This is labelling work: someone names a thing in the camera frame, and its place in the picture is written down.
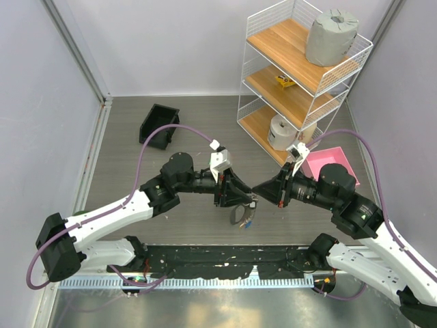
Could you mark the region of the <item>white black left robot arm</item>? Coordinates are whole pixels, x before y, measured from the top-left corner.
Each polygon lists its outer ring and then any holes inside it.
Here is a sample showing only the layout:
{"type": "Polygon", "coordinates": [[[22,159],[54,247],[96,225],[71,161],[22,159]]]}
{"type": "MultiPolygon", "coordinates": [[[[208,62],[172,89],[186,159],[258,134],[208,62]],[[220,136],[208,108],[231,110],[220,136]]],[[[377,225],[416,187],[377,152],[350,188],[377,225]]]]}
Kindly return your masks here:
{"type": "Polygon", "coordinates": [[[123,238],[115,243],[100,239],[130,224],[170,211],[180,204],[180,193],[212,194],[214,205],[242,206],[244,214],[233,223],[249,226],[257,200],[231,168],[227,150],[213,152],[209,168],[195,171],[193,158],[185,152],[173,154],[159,175],[112,204],[81,215],[62,218],[59,213],[45,219],[36,240],[50,282],[60,282],[91,264],[114,264],[137,272],[146,256],[139,240],[123,238]]]}

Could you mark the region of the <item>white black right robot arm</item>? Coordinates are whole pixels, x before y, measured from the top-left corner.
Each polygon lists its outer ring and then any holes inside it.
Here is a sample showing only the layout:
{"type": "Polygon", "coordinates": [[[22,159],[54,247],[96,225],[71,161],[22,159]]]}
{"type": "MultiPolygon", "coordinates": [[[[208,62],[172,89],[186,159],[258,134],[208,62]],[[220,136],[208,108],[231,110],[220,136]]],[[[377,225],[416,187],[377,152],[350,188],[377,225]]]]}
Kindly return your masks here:
{"type": "Polygon", "coordinates": [[[337,239],[319,235],[310,246],[309,261],[349,273],[386,295],[418,327],[436,326],[436,267],[416,251],[384,218],[381,208],[355,191],[356,179],[337,163],[323,166],[317,180],[293,172],[286,163],[253,192],[280,208],[290,200],[329,210],[336,228],[368,247],[383,260],[377,264],[337,239]]]}

